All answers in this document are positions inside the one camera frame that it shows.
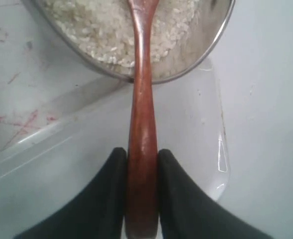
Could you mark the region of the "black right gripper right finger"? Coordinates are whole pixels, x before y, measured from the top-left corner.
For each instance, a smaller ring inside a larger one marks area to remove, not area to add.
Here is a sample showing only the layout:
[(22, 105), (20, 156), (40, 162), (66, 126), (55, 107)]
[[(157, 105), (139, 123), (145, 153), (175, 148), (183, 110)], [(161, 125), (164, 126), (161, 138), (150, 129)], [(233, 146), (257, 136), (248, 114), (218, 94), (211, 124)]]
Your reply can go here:
[(165, 239), (269, 239), (210, 198), (168, 149), (158, 153), (159, 214)]

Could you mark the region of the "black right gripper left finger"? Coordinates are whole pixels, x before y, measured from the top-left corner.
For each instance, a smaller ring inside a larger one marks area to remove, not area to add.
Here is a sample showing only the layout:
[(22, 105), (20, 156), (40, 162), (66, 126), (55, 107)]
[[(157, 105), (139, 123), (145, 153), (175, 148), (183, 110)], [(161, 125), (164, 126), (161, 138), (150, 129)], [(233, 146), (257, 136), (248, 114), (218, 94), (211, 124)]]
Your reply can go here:
[(125, 208), (126, 151), (112, 150), (89, 184), (68, 204), (17, 239), (119, 239)]

